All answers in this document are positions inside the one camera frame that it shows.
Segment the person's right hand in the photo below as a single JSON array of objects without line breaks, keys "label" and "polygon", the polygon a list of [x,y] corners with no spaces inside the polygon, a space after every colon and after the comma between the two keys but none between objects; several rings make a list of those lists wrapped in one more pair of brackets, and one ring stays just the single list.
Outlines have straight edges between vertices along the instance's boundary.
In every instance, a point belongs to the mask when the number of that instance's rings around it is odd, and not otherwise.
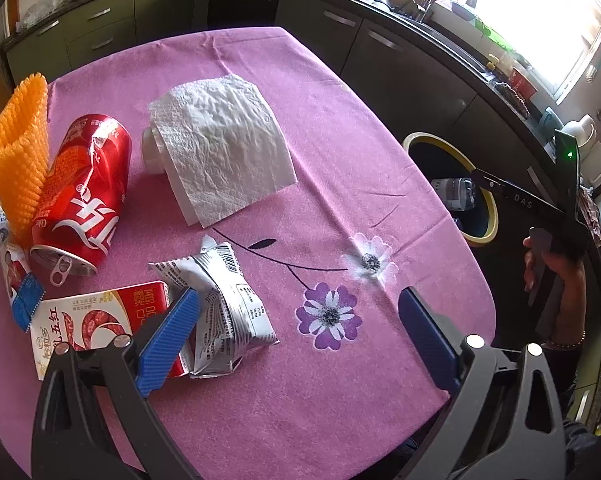
[{"label": "person's right hand", "polygon": [[523,245],[524,283],[535,332],[546,347],[573,350],[585,338],[586,273],[581,259],[549,252],[549,235],[532,230]]}]

